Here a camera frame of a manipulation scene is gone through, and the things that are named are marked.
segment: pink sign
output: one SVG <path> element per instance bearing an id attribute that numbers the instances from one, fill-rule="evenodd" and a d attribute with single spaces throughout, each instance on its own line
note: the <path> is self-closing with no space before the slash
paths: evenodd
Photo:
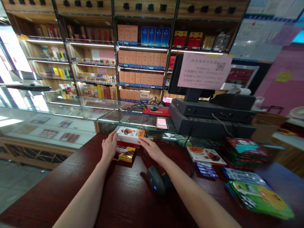
<path id="1" fill-rule="evenodd" d="M 101 68 L 97 68 L 97 73 L 99 73 L 99 74 L 108 74 L 107 73 L 107 69 L 101 69 Z"/>
<path id="2" fill-rule="evenodd" d="M 184 53 L 177 86 L 219 90 L 230 72 L 232 57 Z"/>

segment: glass countertop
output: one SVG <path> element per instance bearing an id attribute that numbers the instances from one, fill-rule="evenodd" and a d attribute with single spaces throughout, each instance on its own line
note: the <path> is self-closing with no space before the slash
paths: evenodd
<path id="1" fill-rule="evenodd" d="M 34 92 L 0 88 L 0 107 L 41 112 L 77 119 L 97 120 L 125 104 L 124 101 L 66 96 L 56 92 Z"/>
<path id="2" fill-rule="evenodd" d="M 178 134 L 175 130 L 173 122 L 171 121 L 171 117 L 143 114 L 141 109 L 131 108 L 132 105 L 134 104 L 129 102 L 122 104 L 120 107 L 100 117 L 97 121 L 103 124 L 113 124 L 145 129 L 147 131 L 161 131 L 171 134 Z M 166 119 L 168 129 L 158 129 L 156 127 L 157 117 Z"/>

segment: red mat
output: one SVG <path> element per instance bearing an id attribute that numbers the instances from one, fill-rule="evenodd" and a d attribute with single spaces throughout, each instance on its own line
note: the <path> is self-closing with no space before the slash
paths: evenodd
<path id="1" fill-rule="evenodd" d="M 148 109 L 147 110 L 143 110 L 142 113 L 143 114 L 156 115 L 156 116 L 167 116 L 167 117 L 170 117 L 169 109 L 168 108 L 162 108 L 162 107 L 157 107 L 156 111 L 151 111 L 151 108 L 148 107 Z"/>

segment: dark red countertop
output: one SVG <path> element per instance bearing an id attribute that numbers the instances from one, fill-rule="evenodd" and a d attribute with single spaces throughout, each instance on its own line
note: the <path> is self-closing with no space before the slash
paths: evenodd
<path id="1" fill-rule="evenodd" d="M 101 133 L 93 137 L 4 211 L 0 222 L 18 228 L 52 227 L 100 160 L 101 142 L 106 137 Z M 191 173 L 184 148 L 167 144 L 159 144 L 159 147 L 187 174 Z M 137 150 L 133 164 L 112 162 L 95 227 L 196 227 L 174 189 L 160 197 L 147 185 L 145 174 L 151 165 L 155 162 L 142 147 Z M 304 227 L 304 180 L 282 165 L 273 163 L 257 173 L 291 205 L 295 218 L 288 221 L 241 209 L 224 185 L 227 182 L 224 174 L 219 167 L 215 170 L 219 175 L 217 180 L 202 178 L 196 173 L 193 179 L 242 227 Z"/>

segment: tiled floor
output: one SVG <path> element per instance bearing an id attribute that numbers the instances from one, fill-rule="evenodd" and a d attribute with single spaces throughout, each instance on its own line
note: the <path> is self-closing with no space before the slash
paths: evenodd
<path id="1" fill-rule="evenodd" d="M 0 159 L 0 214 L 50 172 Z M 0 228 L 7 227 L 0 223 Z"/>

